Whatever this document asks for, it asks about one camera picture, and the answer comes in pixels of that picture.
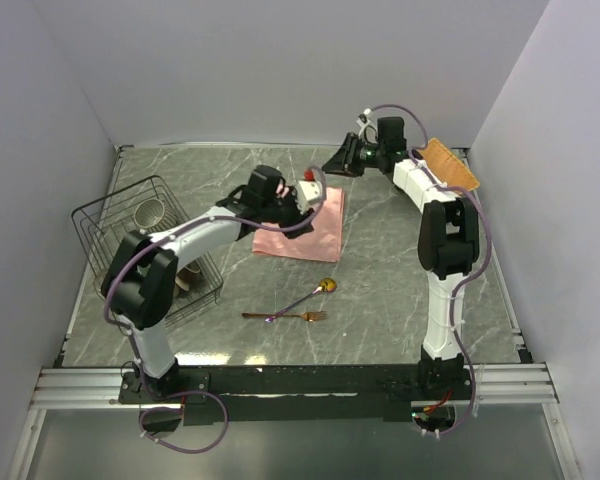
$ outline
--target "pink cloth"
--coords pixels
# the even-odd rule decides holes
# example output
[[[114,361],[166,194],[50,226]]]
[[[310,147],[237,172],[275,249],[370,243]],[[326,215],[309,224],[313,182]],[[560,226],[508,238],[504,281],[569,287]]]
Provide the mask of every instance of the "pink cloth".
[[[337,262],[342,249],[343,209],[342,189],[327,187],[327,200],[312,222],[313,232],[290,240],[282,233],[257,230],[253,237],[253,253]]]

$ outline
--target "white wall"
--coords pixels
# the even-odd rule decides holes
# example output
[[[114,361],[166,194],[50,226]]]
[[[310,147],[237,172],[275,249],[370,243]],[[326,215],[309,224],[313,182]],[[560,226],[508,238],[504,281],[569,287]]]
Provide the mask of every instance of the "white wall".
[[[0,478],[83,272],[69,214],[103,193],[112,154],[32,5],[0,0]]]
[[[33,3],[116,144],[340,144],[397,102],[460,147],[547,0]]]
[[[551,0],[470,160],[525,338],[600,480],[600,0]]]

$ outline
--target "dish rack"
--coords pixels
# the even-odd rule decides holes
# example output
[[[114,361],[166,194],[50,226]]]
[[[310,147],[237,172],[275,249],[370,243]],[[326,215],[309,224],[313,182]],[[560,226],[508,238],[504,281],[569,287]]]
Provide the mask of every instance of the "dish rack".
[[[128,232],[138,230],[133,219],[136,208],[151,198],[164,202],[175,213],[178,225],[189,220],[166,182],[158,175],[93,200],[71,213],[71,220],[93,273],[93,280],[85,288],[92,288],[101,296],[99,286],[122,238]],[[181,292],[181,295],[174,297],[166,316],[167,323],[183,320],[205,305],[217,302],[223,285],[222,275],[209,254],[197,259],[197,263],[202,280],[192,285],[188,292]]]

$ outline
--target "gray marble surface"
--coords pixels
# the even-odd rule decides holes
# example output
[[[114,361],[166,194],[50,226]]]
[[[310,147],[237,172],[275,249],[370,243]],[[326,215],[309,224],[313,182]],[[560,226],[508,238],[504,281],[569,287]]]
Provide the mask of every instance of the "gray marble surface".
[[[183,147],[123,152],[115,188],[162,176],[194,217],[244,183],[258,164],[289,181],[332,148]],[[336,264],[251,253],[251,238],[212,251],[224,277],[217,305],[171,323],[169,340],[183,364],[413,363],[426,332],[428,285],[416,252],[420,214],[386,178],[328,177],[345,191],[342,257]],[[306,295],[326,276],[338,282],[299,308],[326,310],[328,319],[282,319],[266,324],[241,312],[270,312]],[[87,279],[66,348],[65,366],[120,365],[131,358],[127,340],[102,319],[102,300]],[[490,266],[467,287],[464,340],[480,363],[518,362],[511,323]]]

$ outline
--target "fork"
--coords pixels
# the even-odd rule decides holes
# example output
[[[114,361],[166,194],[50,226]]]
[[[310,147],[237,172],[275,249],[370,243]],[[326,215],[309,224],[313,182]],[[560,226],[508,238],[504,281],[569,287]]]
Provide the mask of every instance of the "fork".
[[[243,318],[268,318],[270,316],[271,316],[270,313],[243,313],[242,314]],[[284,313],[282,315],[278,315],[278,317],[296,317],[296,318],[303,318],[307,322],[317,322],[319,320],[324,320],[325,318],[327,318],[327,312],[305,312],[302,314]]]

